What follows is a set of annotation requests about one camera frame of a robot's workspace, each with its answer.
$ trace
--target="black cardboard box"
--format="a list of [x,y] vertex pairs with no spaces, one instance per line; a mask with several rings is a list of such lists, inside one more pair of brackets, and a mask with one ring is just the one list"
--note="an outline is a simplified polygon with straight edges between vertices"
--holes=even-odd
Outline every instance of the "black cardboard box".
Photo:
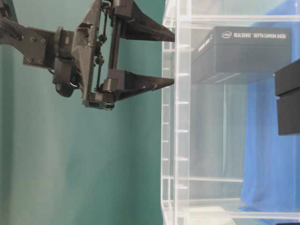
[[291,62],[291,29],[214,27],[192,52],[193,83],[246,84]]

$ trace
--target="blue cloth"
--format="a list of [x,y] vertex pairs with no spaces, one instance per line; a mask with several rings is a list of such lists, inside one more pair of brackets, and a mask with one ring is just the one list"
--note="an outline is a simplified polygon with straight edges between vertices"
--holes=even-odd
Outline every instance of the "blue cloth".
[[[269,15],[299,15],[300,0],[287,0]],[[258,22],[292,29],[292,61],[300,58],[300,22]],[[245,171],[246,211],[300,212],[300,136],[278,135],[274,78],[248,85]],[[291,222],[265,220],[275,224]]]

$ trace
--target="green backdrop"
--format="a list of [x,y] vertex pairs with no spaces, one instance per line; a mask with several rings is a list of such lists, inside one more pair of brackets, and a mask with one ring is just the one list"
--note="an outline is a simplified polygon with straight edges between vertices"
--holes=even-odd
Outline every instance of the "green backdrop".
[[[74,30],[92,0],[14,3],[23,25]],[[163,0],[136,3],[162,21]],[[160,43],[120,46],[119,68],[161,75]],[[79,91],[59,96],[50,73],[22,61],[0,47],[0,223],[161,225],[160,91],[119,102],[112,112],[87,109]]]

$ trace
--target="metal rod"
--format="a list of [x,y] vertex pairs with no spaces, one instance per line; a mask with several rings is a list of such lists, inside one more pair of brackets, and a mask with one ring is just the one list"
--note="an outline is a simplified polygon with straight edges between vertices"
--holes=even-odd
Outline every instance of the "metal rod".
[[121,36],[122,21],[118,17],[114,17],[112,30],[111,52],[109,56],[108,68],[116,69],[118,65],[119,44]]
[[105,9],[104,30],[103,30],[104,36],[106,36],[107,15],[108,15],[108,9]]

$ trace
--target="box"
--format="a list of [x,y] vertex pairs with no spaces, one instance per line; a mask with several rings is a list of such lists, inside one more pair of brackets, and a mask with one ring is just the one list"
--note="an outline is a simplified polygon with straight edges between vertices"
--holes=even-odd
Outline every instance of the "box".
[[290,62],[289,28],[217,26],[192,52],[192,82],[252,83]]
[[[162,76],[175,79],[162,90],[165,225],[300,221],[300,136],[279,135],[272,76],[300,58],[299,6],[166,1],[163,24],[176,42],[162,45]],[[285,74],[290,89],[296,83]]]

